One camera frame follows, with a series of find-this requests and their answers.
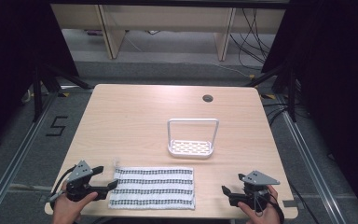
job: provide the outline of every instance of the wooden table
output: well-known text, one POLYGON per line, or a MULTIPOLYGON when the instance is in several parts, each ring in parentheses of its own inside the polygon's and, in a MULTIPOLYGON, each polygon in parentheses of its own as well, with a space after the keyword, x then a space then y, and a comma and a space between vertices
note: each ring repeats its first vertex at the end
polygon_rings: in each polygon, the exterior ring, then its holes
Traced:
MULTIPOLYGON (((81 160, 91 168, 104 166, 103 174, 91 179, 92 186, 106 186, 113 180, 114 161, 120 166, 193 167, 196 193, 195 210, 116 210, 108 208, 106 199, 86 206, 83 215, 245 218, 239 208, 229 205, 221 187, 243 193, 238 174, 258 170, 281 181, 275 189, 285 217, 297 216, 295 207, 282 204, 292 201, 293 195, 265 111, 253 88, 98 85, 58 177, 81 160), (202 99, 206 94, 213 97, 210 103, 202 99), (207 160, 171 156, 167 149, 168 119, 219 119, 213 155, 207 160)), ((48 204, 45 209, 51 214, 48 204)))

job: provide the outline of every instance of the cable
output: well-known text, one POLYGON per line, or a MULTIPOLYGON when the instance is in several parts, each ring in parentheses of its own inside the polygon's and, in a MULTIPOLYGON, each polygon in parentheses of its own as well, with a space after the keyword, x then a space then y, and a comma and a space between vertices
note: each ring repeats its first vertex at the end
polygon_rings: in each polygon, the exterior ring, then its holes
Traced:
POLYGON ((316 216, 312 213, 312 211, 310 210, 310 208, 308 207, 307 203, 304 201, 303 197, 301 196, 301 194, 297 191, 297 189, 295 188, 295 186, 292 184, 292 182, 290 182, 290 180, 287 180, 289 182, 290 187, 295 191, 295 193, 297 194, 298 198, 301 200, 301 202, 305 205, 305 207, 307 208, 308 212, 310 213, 310 215, 312 216, 313 220, 315 221, 315 223, 319 224, 318 219, 316 218, 316 216))
POLYGON ((257 57, 255 54, 253 54, 251 51, 249 51, 248 49, 245 49, 243 47, 244 42, 242 42, 242 44, 240 45, 240 43, 237 42, 237 40, 234 38, 234 36, 232 36, 232 34, 230 34, 231 39, 234 41, 234 43, 237 45, 237 47, 240 49, 240 52, 243 51, 246 54, 248 54, 249 56, 251 56, 252 58, 256 59, 257 61, 259 61, 260 63, 264 63, 264 60, 257 57))
MULTIPOLYGON (((151 63, 170 63, 170 62, 164 62, 164 61, 149 61, 151 63)), ((184 63, 184 64, 187 64, 188 62, 179 62, 179 63, 173 63, 173 64, 180 64, 180 63, 184 63)), ((220 68, 223 68, 223 69, 226 69, 226 70, 229 70, 229 71, 233 71, 233 72, 236 72, 236 73, 239 73, 245 77, 248 77, 248 78, 251 78, 249 75, 246 75, 244 74, 243 72, 241 72, 240 70, 237 70, 237 69, 233 69, 233 68, 227 68, 223 65, 220 65, 220 64, 217 64, 217 63, 188 63, 188 64, 201 64, 201 65, 214 65, 214 66, 217 66, 217 67, 220 67, 220 68)))
POLYGON ((267 199, 265 199, 264 197, 258 197, 258 198, 261 198, 261 199, 264 200, 265 202, 267 202, 267 203, 269 203, 269 204, 272 205, 272 207, 275 209, 275 211, 276 211, 277 214, 278 214, 280 223, 283 224, 283 222, 284 222, 284 213, 283 213, 282 209, 280 208, 280 206, 279 206, 279 204, 278 204, 278 200, 277 200, 272 194, 270 194, 270 193, 269 193, 269 196, 271 196, 272 198, 274 198, 276 203, 273 203, 272 201, 267 200, 267 199))
POLYGON ((253 68, 253 67, 247 66, 247 65, 245 65, 245 64, 242 63, 242 61, 241 61, 241 49, 240 49, 240 51, 238 52, 238 61, 239 61, 240 64, 241 64, 243 67, 245 67, 245 68, 254 69, 254 70, 257 70, 257 71, 260 71, 260 70, 261 70, 261 68, 253 68))
MULTIPOLYGON (((61 176, 61 178, 60 178, 60 180, 57 182, 57 184, 56 184, 54 190, 51 192, 50 197, 53 196, 53 195, 55 195, 55 194, 57 193, 57 189, 58 189, 58 187, 61 185, 61 182, 63 181, 63 179, 64 179, 69 173, 71 173, 72 171, 74 171, 75 168, 76 168, 76 165, 74 165, 74 167, 68 169, 68 170, 61 176)), ((50 207, 51 207, 52 210, 54 210, 54 204, 55 204, 55 202, 50 203, 50 207)))
POLYGON ((268 53, 267 51, 265 51, 263 49, 263 47, 261 45, 264 45, 267 49, 269 49, 269 47, 264 44, 264 42, 260 39, 260 37, 258 36, 258 29, 257 29, 257 21, 256 21, 256 14, 257 14, 257 9, 254 8, 254 19, 252 21, 252 24, 249 22, 247 16, 246 16, 246 13, 245 13, 245 10, 244 8, 242 9, 242 14, 244 16, 244 18, 246 19, 246 22, 248 23, 248 26, 249 26, 249 32, 248 32, 248 35, 243 39, 244 41, 246 41, 247 37, 249 36, 250 33, 253 34, 254 38, 255 38, 255 41, 257 42, 259 48, 249 44, 248 42, 246 42, 249 46, 253 47, 254 49, 259 49, 261 51, 261 54, 263 55, 264 59, 267 58, 267 55, 266 53, 268 53))
POLYGON ((126 38, 126 40, 128 40, 130 42, 130 44, 132 44, 136 49, 138 49, 139 51, 143 52, 143 50, 141 50, 138 47, 136 47, 136 45, 133 44, 132 41, 129 38, 127 38, 125 35, 124 35, 124 38, 126 38))
POLYGON ((10 184, 9 189, 21 191, 51 191, 51 187, 48 186, 33 186, 24 184, 10 184))
POLYGON ((282 110, 282 107, 278 108, 278 109, 274 109, 271 112, 267 113, 266 117, 268 117, 269 115, 271 115, 272 113, 274 113, 277 110, 282 110))
POLYGON ((276 113, 276 114, 272 117, 272 119, 268 122, 268 123, 269 123, 269 126, 271 126, 272 123, 274 122, 274 120, 275 120, 278 116, 280 116, 281 113, 283 113, 284 111, 286 111, 287 109, 289 109, 289 107, 280 108, 280 111, 279 111, 278 113, 276 113))
POLYGON ((288 105, 288 104, 271 104, 271 105, 288 105))

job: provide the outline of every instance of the finger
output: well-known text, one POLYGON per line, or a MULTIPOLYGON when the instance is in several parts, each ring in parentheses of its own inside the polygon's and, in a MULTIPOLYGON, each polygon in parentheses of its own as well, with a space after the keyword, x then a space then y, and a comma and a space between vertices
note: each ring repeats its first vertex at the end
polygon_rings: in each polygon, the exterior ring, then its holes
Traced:
POLYGON ((88 203, 92 202, 92 200, 94 200, 96 197, 98 196, 97 192, 92 192, 90 194, 88 194, 84 199, 82 199, 79 204, 84 207, 86 206, 88 203))
POLYGON ((271 185, 267 185, 267 188, 268 188, 269 193, 273 196, 273 197, 271 198, 271 201, 272 201, 273 203, 277 203, 276 200, 278 200, 278 192, 277 192, 276 189, 273 188, 271 185))
POLYGON ((268 191, 274 196, 275 198, 278 198, 278 191, 273 188, 271 185, 267 185, 268 191))
POLYGON ((246 214, 250 219, 256 219, 257 215, 255 214, 255 211, 252 210, 251 207, 249 207, 248 204, 239 202, 238 207, 246 214))

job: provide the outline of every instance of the basket handle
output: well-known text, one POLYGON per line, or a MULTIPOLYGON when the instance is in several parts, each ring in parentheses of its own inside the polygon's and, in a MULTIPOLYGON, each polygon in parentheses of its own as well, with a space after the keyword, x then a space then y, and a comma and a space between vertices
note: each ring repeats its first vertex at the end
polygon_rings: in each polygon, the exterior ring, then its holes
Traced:
POLYGON ((211 141, 211 148, 213 148, 213 144, 214 144, 214 139, 216 137, 217 134, 217 128, 219 127, 219 120, 218 119, 169 119, 167 122, 167 128, 168 128, 168 144, 169 146, 171 146, 171 123, 172 122, 183 122, 183 121, 201 121, 201 122, 210 122, 210 121, 214 121, 216 123, 215 127, 214 127, 214 132, 213 132, 213 138, 211 141))

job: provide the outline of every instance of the metal rail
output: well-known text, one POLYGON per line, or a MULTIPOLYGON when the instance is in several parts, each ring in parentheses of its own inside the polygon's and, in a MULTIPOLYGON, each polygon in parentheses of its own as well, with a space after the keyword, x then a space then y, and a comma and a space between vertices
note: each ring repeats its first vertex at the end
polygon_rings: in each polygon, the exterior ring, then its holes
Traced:
POLYGON ((42 114, 39 116, 39 119, 32 123, 30 130, 25 135, 24 139, 21 142, 20 147, 17 149, 16 154, 11 160, 9 166, 5 170, 5 173, 0 179, 0 204, 4 200, 7 190, 10 187, 11 182, 14 177, 16 177, 17 172, 20 170, 22 162, 28 154, 28 151, 34 142, 34 139, 42 126, 42 123, 48 113, 48 109, 51 107, 55 99, 57 99, 58 93, 51 92, 45 102, 45 108, 42 114))
MULTIPOLYGON (((278 102, 280 104, 284 103, 284 100, 281 95, 277 95, 278 102)), ((310 173, 310 177, 318 190, 319 195, 321 196, 324 207, 330 216, 332 223, 344 224, 347 223, 344 216, 342 215, 341 210, 339 209, 338 203, 333 196, 330 188, 327 186, 327 183, 324 180, 324 177, 321 171, 316 164, 315 159, 308 148, 306 141, 304 140, 301 131, 298 129, 298 126, 295 122, 292 122, 289 114, 287 112, 283 113, 284 120, 289 127, 290 133, 295 139, 297 148, 301 154, 302 159, 305 162, 307 170, 310 173)))

